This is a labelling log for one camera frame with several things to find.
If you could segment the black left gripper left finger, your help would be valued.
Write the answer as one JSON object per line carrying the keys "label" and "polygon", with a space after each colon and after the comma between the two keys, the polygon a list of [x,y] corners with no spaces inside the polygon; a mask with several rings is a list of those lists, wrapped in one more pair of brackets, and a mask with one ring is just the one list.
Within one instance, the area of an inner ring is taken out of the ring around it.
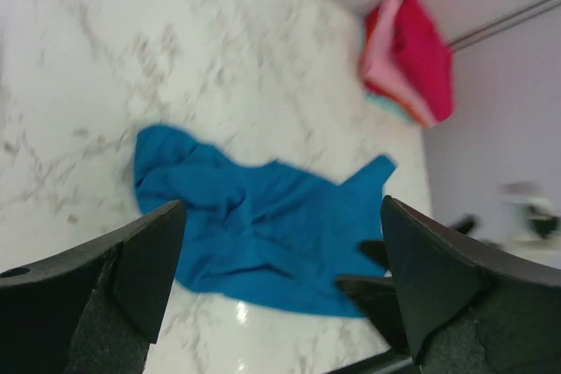
{"label": "black left gripper left finger", "polygon": [[1,274],[3,373],[141,373],[158,341],[187,211],[172,201],[120,229]]}

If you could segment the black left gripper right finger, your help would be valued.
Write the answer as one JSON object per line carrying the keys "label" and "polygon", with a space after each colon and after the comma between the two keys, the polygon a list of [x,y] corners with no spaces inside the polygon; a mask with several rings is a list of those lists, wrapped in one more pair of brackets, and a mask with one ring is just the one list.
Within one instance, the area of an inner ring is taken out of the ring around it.
{"label": "black left gripper right finger", "polygon": [[391,196],[381,221],[424,373],[558,373],[560,271],[443,226]]}

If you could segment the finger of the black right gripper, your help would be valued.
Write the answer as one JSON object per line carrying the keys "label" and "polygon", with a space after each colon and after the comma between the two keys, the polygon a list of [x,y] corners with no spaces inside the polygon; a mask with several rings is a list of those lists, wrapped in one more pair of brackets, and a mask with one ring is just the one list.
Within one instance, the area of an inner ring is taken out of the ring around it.
{"label": "finger of the black right gripper", "polygon": [[389,270],[387,249],[383,240],[367,240],[359,245],[359,250],[375,264],[381,266],[386,272]]}
{"label": "finger of the black right gripper", "polygon": [[391,277],[343,275],[337,287],[352,300],[387,344],[400,353],[409,353],[397,292]]}

